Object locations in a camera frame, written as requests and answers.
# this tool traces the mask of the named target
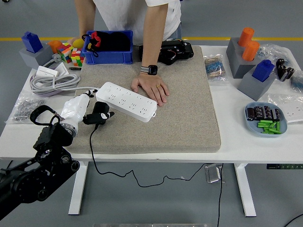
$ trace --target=gray mat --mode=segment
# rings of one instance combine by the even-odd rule
[[[168,85],[168,102],[157,108],[156,116],[147,123],[114,109],[92,136],[95,154],[138,154],[216,152],[221,146],[220,133],[207,81],[202,50],[194,46],[194,57],[177,61],[170,66],[158,64],[158,74]],[[125,64],[84,64],[79,87],[101,87],[112,82],[130,89],[132,79],[140,71],[138,49],[134,48],[134,62]],[[146,96],[141,89],[139,94]],[[95,98],[87,108],[92,113]],[[79,125],[79,132],[68,150],[90,153],[89,136],[94,125]]]

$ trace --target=hand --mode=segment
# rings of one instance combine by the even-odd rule
[[[74,42],[75,40],[77,40],[77,39],[80,39],[80,37],[73,37],[73,38],[67,40],[67,42],[68,42],[69,45],[72,46],[73,42]]]
[[[132,81],[132,91],[137,93],[138,86],[141,86],[149,98],[155,100],[159,106],[163,106],[164,103],[167,102],[166,96],[169,96],[169,90],[158,75],[152,76],[141,72],[139,76]]]

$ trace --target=plate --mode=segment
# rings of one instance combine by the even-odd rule
[[[279,112],[280,112],[280,131],[281,131],[281,134],[264,134],[264,133],[262,133],[263,129],[258,128],[259,120],[255,120],[255,121],[247,120],[247,117],[248,117],[247,116],[247,108],[254,108],[256,106],[265,106],[265,105],[269,106],[270,109],[278,109],[279,110]],[[255,133],[256,135],[258,135],[260,137],[276,138],[276,137],[279,137],[279,136],[283,135],[283,133],[285,133],[286,130],[287,130],[287,122],[285,120],[284,114],[283,114],[282,110],[274,104],[262,103],[262,102],[249,103],[245,107],[244,114],[245,114],[245,121],[246,121],[246,124],[247,124],[248,128],[253,133]]]

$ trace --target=table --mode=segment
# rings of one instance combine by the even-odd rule
[[[229,83],[223,86],[210,85],[221,134],[221,148],[215,153],[105,154],[95,155],[95,160],[102,162],[234,163],[245,216],[256,216],[245,166],[248,163],[303,163],[303,156],[301,155],[301,147],[303,146],[302,126],[300,124],[290,124],[286,133],[278,138],[261,138],[250,132],[245,123],[244,108],[254,100],[236,88],[241,79],[232,78],[226,55],[227,46],[201,47],[203,55],[221,54],[223,56],[223,65],[229,79]],[[295,69],[300,69],[295,60],[293,64]],[[29,78],[34,73],[35,70],[31,70]],[[28,81],[29,79],[23,87],[24,90],[30,90]],[[274,92],[275,84],[268,90],[268,93]],[[49,98],[47,105],[60,113],[64,102],[72,97],[73,93],[52,97]],[[27,160],[34,157],[36,152],[32,147],[41,129],[42,127],[36,125],[6,125],[0,137],[0,158]],[[76,175],[69,214],[79,214],[87,166],[92,158],[89,154],[71,155],[81,162],[81,167]]]

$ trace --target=gray block holder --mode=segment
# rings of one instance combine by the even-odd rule
[[[255,71],[255,68],[256,66],[243,76],[238,90],[243,92],[253,100],[258,101],[258,99],[261,98],[262,95],[265,94],[265,92],[267,92],[271,84],[276,79],[276,76],[275,74],[271,73],[264,82],[261,82],[260,80],[252,76],[253,72]]]
[[[43,66],[53,58],[51,46],[48,44],[42,44],[42,46],[43,48],[36,53],[30,52],[26,48],[19,51],[21,57],[28,67],[37,70],[39,65]]]
[[[238,45],[239,39],[240,38],[231,38],[226,50],[232,77],[234,79],[243,78],[249,70],[261,62],[261,59],[257,55],[252,61],[246,61],[242,58],[245,47]]]

